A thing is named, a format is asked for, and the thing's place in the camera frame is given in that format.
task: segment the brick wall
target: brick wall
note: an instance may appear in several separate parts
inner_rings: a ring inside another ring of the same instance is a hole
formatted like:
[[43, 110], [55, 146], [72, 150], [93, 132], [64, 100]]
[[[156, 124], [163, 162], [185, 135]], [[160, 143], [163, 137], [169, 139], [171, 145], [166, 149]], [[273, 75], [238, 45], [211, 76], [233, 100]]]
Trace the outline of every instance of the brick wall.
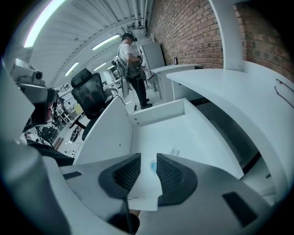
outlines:
[[[294, 66], [278, 32], [248, 3], [233, 6], [240, 25], [243, 59], [294, 82]], [[161, 43], [165, 62], [223, 68], [221, 34], [208, 0], [155, 0], [149, 32]]]
[[223, 68], [221, 34], [208, 0], [155, 0], [149, 32], [161, 43], [165, 62]]
[[294, 64], [279, 33], [247, 3], [233, 6], [240, 25], [243, 59], [263, 65], [294, 82]]

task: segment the chair headrest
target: chair headrest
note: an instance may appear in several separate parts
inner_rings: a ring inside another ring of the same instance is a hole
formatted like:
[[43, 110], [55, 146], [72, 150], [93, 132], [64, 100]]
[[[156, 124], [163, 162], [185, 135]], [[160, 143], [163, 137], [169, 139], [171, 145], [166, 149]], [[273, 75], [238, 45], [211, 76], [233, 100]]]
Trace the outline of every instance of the chair headrest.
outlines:
[[83, 84], [85, 84], [87, 81], [89, 81], [92, 78], [91, 72], [84, 68], [81, 72], [79, 72], [77, 75], [75, 75], [70, 84], [73, 88], [77, 88]]

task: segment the black shoe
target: black shoe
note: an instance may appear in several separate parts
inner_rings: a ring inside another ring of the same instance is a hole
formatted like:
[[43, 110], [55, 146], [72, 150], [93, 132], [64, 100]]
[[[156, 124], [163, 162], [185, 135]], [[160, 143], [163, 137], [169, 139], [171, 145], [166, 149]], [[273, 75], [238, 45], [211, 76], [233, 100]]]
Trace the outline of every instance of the black shoe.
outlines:
[[145, 105], [141, 105], [141, 109], [146, 109], [146, 108], [150, 108], [152, 107], [152, 104], [145, 104]]

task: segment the black wire handle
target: black wire handle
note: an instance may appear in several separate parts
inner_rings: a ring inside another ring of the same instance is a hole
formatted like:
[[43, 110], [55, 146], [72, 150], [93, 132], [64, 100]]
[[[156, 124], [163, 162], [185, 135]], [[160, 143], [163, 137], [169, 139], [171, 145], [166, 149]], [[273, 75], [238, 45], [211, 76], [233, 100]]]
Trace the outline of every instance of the black wire handle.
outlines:
[[[284, 84], [284, 85], [287, 86], [291, 91], [294, 92], [294, 90], [293, 90], [291, 87], [289, 87], [287, 84], [285, 84], [284, 82], [280, 81], [279, 79], [276, 79], [276, 81], [279, 81], [279, 83]], [[278, 93], [276, 86], [275, 86], [275, 90], [276, 90], [276, 93], [277, 93], [280, 97], [282, 97], [282, 98], [283, 98], [283, 99], [284, 99], [289, 105], [291, 105], [292, 108], [294, 108], [294, 106], [293, 106], [288, 100], [286, 100], [283, 96], [281, 96], [281, 95]]]

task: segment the man wearing black cap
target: man wearing black cap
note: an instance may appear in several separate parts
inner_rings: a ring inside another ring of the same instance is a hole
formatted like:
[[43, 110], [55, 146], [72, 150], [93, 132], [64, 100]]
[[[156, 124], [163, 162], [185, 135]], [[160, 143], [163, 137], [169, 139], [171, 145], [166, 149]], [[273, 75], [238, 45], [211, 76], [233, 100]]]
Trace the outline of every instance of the man wearing black cap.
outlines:
[[133, 41], [134, 37], [130, 33], [123, 34], [122, 42], [119, 46], [118, 56], [124, 65], [127, 66], [128, 71], [126, 79], [135, 89], [140, 101], [141, 109], [150, 108], [152, 104], [147, 104], [149, 99], [146, 99], [145, 85], [141, 77], [141, 73], [143, 73], [140, 68], [141, 58], [133, 56], [133, 52], [130, 47]]

